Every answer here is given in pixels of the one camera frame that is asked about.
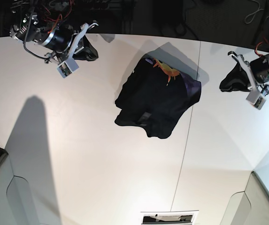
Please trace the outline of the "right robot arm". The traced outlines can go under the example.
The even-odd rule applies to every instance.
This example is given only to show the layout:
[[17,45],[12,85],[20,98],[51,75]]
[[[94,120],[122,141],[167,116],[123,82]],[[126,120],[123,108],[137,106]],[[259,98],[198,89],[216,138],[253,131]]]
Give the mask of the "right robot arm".
[[79,10],[74,0],[22,0],[10,36],[46,64],[61,63],[69,56],[95,61],[97,50],[86,36],[80,36],[85,26],[77,19]]

